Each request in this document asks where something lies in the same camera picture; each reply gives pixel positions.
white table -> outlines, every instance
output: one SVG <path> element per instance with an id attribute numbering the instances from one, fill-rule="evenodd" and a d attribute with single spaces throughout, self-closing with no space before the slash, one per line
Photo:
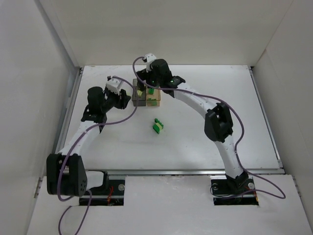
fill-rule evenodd
<path id="1" fill-rule="evenodd" d="M 279 168 L 274 147 L 247 66 L 170 66 L 173 75 L 184 78 L 201 94 L 217 96 L 238 112 L 246 134 L 238 151 L 249 169 Z M 131 66 L 86 66 L 73 109 L 66 142 L 76 132 L 87 105 L 87 90 L 105 87 L 107 76 L 118 75 L 130 82 Z M 127 84 L 123 85 L 129 94 Z M 121 120 L 133 110 L 112 109 L 108 122 Z M 241 134 L 233 116 L 234 139 Z M 158 135 L 152 129 L 158 118 L 164 129 Z M 215 144 L 204 133 L 203 118 L 181 101 L 161 93 L 160 107 L 139 107 L 127 122 L 106 126 L 82 156 L 86 169 L 223 169 Z"/>
<path id="2" fill-rule="evenodd" d="M 126 178 L 124 206 L 89 209 L 80 235 L 311 235 L 301 200 L 290 175 L 271 175 L 286 194 L 280 200 L 258 193 L 259 206 L 214 206 L 210 176 L 132 176 Z M 278 194 L 267 182 L 254 179 L 256 188 Z M 60 202 L 42 190 L 28 235 L 63 235 L 78 228 L 86 207 L 78 198 Z"/>

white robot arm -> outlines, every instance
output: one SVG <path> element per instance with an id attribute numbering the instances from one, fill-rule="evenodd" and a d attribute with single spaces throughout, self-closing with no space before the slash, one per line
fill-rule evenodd
<path id="1" fill-rule="evenodd" d="M 106 184 L 107 174 L 102 171 L 85 171 L 82 157 L 93 140 L 101 133 L 107 121 L 106 113 L 113 107 L 125 109 L 130 96 L 120 89 L 123 81 L 112 78 L 101 87 L 88 90 L 88 105 L 85 108 L 80 126 L 71 141 L 57 154 L 50 154 L 46 160 L 47 190 L 57 194 L 57 183 L 61 166 L 70 152 L 66 170 L 62 174 L 61 195 L 83 196 L 85 191 Z"/>
<path id="2" fill-rule="evenodd" d="M 181 77 L 172 76 L 165 60 L 156 59 L 153 54 L 147 54 L 143 61 L 147 63 L 147 68 L 136 72 L 139 78 L 138 88 L 143 91 L 144 83 L 159 86 L 165 93 L 197 111 L 205 120 L 205 134 L 219 150 L 229 186 L 234 190 L 239 189 L 248 179 L 248 174 L 240 167 L 236 158 L 232 136 L 233 122 L 229 108 L 224 103 L 214 103 L 211 99 L 193 95 L 197 92 Z"/>

white wall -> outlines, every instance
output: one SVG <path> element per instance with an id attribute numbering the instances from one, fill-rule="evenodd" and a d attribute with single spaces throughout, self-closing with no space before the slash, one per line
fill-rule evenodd
<path id="1" fill-rule="evenodd" d="M 294 0 L 254 76 L 277 148 L 313 226 L 313 1 Z"/>
<path id="2" fill-rule="evenodd" d="M 69 69 L 34 0 L 0 0 L 0 228 L 24 234 Z"/>
<path id="3" fill-rule="evenodd" d="M 170 64 L 255 65 L 292 2 L 49 1 L 80 66 L 129 65 L 149 52 Z"/>

cable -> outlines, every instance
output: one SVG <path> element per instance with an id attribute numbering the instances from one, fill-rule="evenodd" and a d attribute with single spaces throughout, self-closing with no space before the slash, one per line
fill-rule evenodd
<path id="1" fill-rule="evenodd" d="M 237 140 L 237 142 L 235 143 L 235 147 L 234 147 L 234 151 L 235 151 L 236 158 L 237 158 L 237 161 L 238 161 L 238 163 L 239 163 L 239 166 L 240 166 L 240 167 L 242 168 L 242 170 L 245 171 L 246 173 L 248 173 L 248 174 L 250 174 L 250 175 L 253 175 L 253 176 L 257 177 L 257 178 L 260 178 L 260 179 L 262 179 L 262 180 L 264 180 L 264 181 L 266 181 L 266 182 L 272 184 L 272 185 L 273 185 L 274 187 L 276 187 L 276 188 L 282 193 L 282 195 L 283 195 L 283 196 L 278 196 L 278 195 L 275 195 L 275 194 L 273 194 L 273 193 L 271 193 L 271 192 L 267 192 L 267 191 L 264 191 L 264 190 L 261 190 L 261 189 L 252 189 L 252 190 L 248 190 L 248 191 L 245 191 L 245 192 L 243 192 L 243 193 L 240 193 L 240 194 L 238 194 L 238 195 L 233 195 L 233 196 L 230 196 L 230 197 L 224 197 L 225 199 L 235 198 L 235 197 L 244 195 L 244 194 L 246 194 L 246 193 L 249 193 L 249 192 L 256 192 L 256 191 L 258 191 L 258 192 L 263 192 L 263 193 L 266 193 L 266 194 L 268 194 L 268 195 L 271 195 L 271 196 L 273 196 L 273 197 L 277 197 L 277 198 L 280 198 L 280 199 L 285 199 L 285 198 L 286 198 L 285 193 L 277 186 L 277 184 L 275 184 L 274 182 L 272 182 L 272 181 L 270 181 L 270 180 L 268 180 L 268 179 L 266 179 L 266 178 L 264 178 L 264 177 L 262 177 L 262 176 L 259 176 L 259 175 L 257 175 L 257 174 L 254 174 L 254 173 L 248 171 L 248 170 L 247 170 L 246 168 L 244 168 L 244 166 L 242 165 L 242 163 L 241 163 L 241 161 L 240 161 L 240 159 L 239 159 L 238 152 L 237 152 L 237 146 L 238 146 L 238 144 L 240 143 L 240 141 L 241 141 L 241 140 L 243 139 L 243 137 L 244 137 L 244 134 L 245 134 L 245 127 L 244 127 L 244 124 L 243 124 L 241 118 L 240 118 L 239 115 L 237 114 L 237 112 L 236 112 L 228 103 L 226 103 L 224 100 L 222 100 L 222 99 L 220 99 L 220 98 L 217 98 L 217 97 L 214 97 L 214 96 L 211 96 L 211 95 L 204 95 L 204 94 L 194 93 L 194 92 L 187 91 L 187 90 L 183 90 L 183 89 L 173 89 L 173 88 L 154 87 L 154 86 L 151 86 L 151 85 L 147 84 L 146 82 L 142 81 L 142 79 L 137 75 L 136 69 L 135 69 L 135 64 L 136 64 L 136 62 L 137 62 L 138 60 L 144 59 L 144 58 L 145 58 L 144 56 L 139 56 L 138 58 L 136 58 L 136 59 L 134 60 L 134 62 L 133 62 L 133 71 L 134 71 L 134 73 L 135 73 L 136 78 L 137 78 L 141 83 L 143 83 L 144 85 L 146 85 L 147 87 L 153 88 L 153 89 L 156 89 L 156 90 L 161 90 L 161 91 L 186 92 L 186 93 L 189 93 L 189 94 L 193 94 L 193 95 L 195 95 L 195 96 L 205 97 L 205 98 L 209 98 L 209 99 L 214 99 L 214 100 L 217 100 L 217 101 L 219 101 L 219 102 L 224 103 L 224 104 L 233 112 L 233 114 L 236 116 L 238 122 L 240 123 L 241 130 L 242 130 L 241 135 L 240 135 L 239 139 Z"/>
<path id="2" fill-rule="evenodd" d="M 108 197 L 107 197 L 108 205 L 110 204 L 112 194 L 113 194 L 113 186 L 111 186 L 111 188 L 110 188 L 110 193 L 109 193 L 109 195 L 108 195 Z"/>
<path id="3" fill-rule="evenodd" d="M 89 192 L 89 201 L 88 201 L 88 205 L 87 205 L 86 211 L 85 211 L 85 213 L 84 213 L 83 219 L 82 219 L 82 221 L 80 222 L 80 225 L 79 225 L 79 227 L 78 227 L 78 229 L 77 229 L 75 235 L 77 235 L 77 234 L 79 233 L 79 231 L 80 231 L 80 229 L 81 229 L 81 227 L 82 227 L 82 225 L 83 225 L 83 222 L 84 222 L 84 220 L 85 220 L 85 218 L 86 218 L 86 215 L 87 215 L 87 212 L 88 212 L 88 210 L 89 210 L 90 204 L 91 204 L 92 193 L 91 193 L 90 190 L 87 190 L 87 192 Z M 66 214 L 66 212 L 67 212 L 71 207 L 72 207 L 72 206 L 69 206 L 69 207 L 63 212 L 63 214 L 61 215 L 61 218 L 60 218 L 60 220 L 59 220 L 59 225 L 58 225 L 59 235 L 62 235 L 62 233 L 61 233 L 61 222 L 62 222 L 62 219 L 63 219 L 64 215 Z"/>
<path id="4" fill-rule="evenodd" d="M 128 85 L 130 85 L 131 88 L 133 89 L 133 91 L 134 91 L 136 97 L 137 97 L 137 94 L 136 94 L 136 92 L 135 92 L 135 87 L 134 87 L 129 81 L 125 80 L 124 78 L 118 77 L 118 76 L 112 76 L 112 78 L 116 78 L 116 79 L 122 80 L 122 81 L 126 82 Z M 73 146 L 69 149 L 67 155 L 65 156 L 64 161 L 63 161 L 62 166 L 61 166 L 61 169 L 60 169 L 60 174 L 59 174 L 58 184 L 57 184 L 57 195 L 58 195 L 58 198 L 59 198 L 59 200 L 60 200 L 61 202 L 65 202 L 65 201 L 67 201 L 67 200 L 69 200 L 69 199 L 72 198 L 72 196 L 70 196 L 70 197 L 68 197 L 68 198 L 62 198 L 62 197 L 61 197 L 61 181 L 62 181 L 62 175 L 63 175 L 64 169 L 65 169 L 66 163 L 67 163 L 67 161 L 68 161 L 68 158 L 69 158 L 71 152 L 73 151 L 73 149 L 75 148 L 75 146 L 77 145 L 77 143 L 84 137 L 84 135 L 85 135 L 89 130 L 91 130 L 91 129 L 94 128 L 94 127 L 119 124 L 119 123 L 122 123 L 122 122 L 127 121 L 128 119 L 130 119 L 130 118 L 135 114 L 135 112 L 136 112 L 136 110 L 137 110 L 137 108 L 138 108 L 138 100 L 139 100 L 139 99 L 137 98 L 137 99 L 136 99 L 135 108 L 134 108 L 133 112 L 132 112 L 128 117 L 126 117 L 126 118 L 124 118 L 123 120 L 120 120 L 120 121 L 114 121 L 114 122 L 108 122 L 108 123 L 99 123 L 99 124 L 95 124 L 95 125 L 93 125 L 93 126 L 87 128 L 87 129 L 85 130 L 85 132 L 83 132 L 83 133 L 80 135 L 80 137 L 77 138 L 77 140 L 75 141 L 75 143 L 74 143 Z M 92 193 L 91 193 L 90 190 L 88 190 L 88 192 L 89 192 L 89 194 L 90 194 L 90 198 L 89 198 L 89 201 L 88 201 L 88 205 L 87 205 L 87 208 L 86 208 L 84 217 L 83 217 L 83 219 L 82 219 L 82 221 L 81 221 L 81 223 L 80 223 L 80 225 L 79 225 L 79 228 L 78 228 L 77 232 L 75 233 L 75 235 L 77 235 L 78 232 L 79 232 L 79 230 L 81 229 L 81 227 L 82 227 L 82 225 L 83 225 L 83 222 L 84 222 L 84 220 L 85 220 L 85 217 L 86 217 L 86 215 L 87 215 L 87 212 L 88 212 L 88 210 L 89 210 L 90 204 L 91 204 Z M 58 227 L 59 235 L 62 235 L 62 234 L 61 234 L 61 221 L 62 221 L 62 219 L 63 219 L 65 213 L 66 213 L 71 207 L 72 207 L 72 206 L 69 206 L 69 207 L 63 212 L 63 214 L 61 215 L 61 218 L 60 218 L 60 220 L 59 220 L 59 227 Z"/>

white panel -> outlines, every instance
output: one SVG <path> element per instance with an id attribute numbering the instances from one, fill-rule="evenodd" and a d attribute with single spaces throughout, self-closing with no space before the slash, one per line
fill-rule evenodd
<path id="1" fill-rule="evenodd" d="M 69 77 L 33 0 L 0 1 L 0 227 L 24 234 Z"/>
<path id="2" fill-rule="evenodd" d="M 258 193 L 260 206 L 214 206 L 209 176 L 128 177 L 124 206 L 91 207 L 79 234 L 311 235 L 292 177 L 266 178 L 281 187 L 285 200 Z M 260 179 L 255 185 L 278 193 Z M 77 198 L 62 203 L 46 190 L 40 192 L 28 235 L 57 235 L 67 205 L 78 205 Z M 85 209 L 73 207 L 67 212 L 63 234 L 75 233 Z"/>
<path id="3" fill-rule="evenodd" d="M 277 158 L 247 66 L 170 66 L 201 94 L 224 99 L 238 112 L 246 134 L 238 151 L 248 168 L 278 168 Z M 71 118 L 67 142 L 77 131 L 87 105 L 87 90 L 105 87 L 107 76 L 134 78 L 131 66 L 86 66 Z M 132 89 L 123 85 L 132 93 Z M 122 120 L 133 111 L 112 109 L 108 122 Z M 152 129 L 158 118 L 164 129 Z M 234 140 L 241 128 L 234 120 Z M 127 122 L 106 126 L 82 156 L 86 169 L 224 169 L 215 144 L 204 133 L 204 119 L 192 108 L 162 93 L 160 107 L 139 107 Z"/>
<path id="4" fill-rule="evenodd" d="M 255 67 L 286 172 L 296 177 L 313 225 L 313 1 L 294 0 Z"/>
<path id="5" fill-rule="evenodd" d="M 80 66 L 254 65 L 292 0 L 51 0 Z"/>

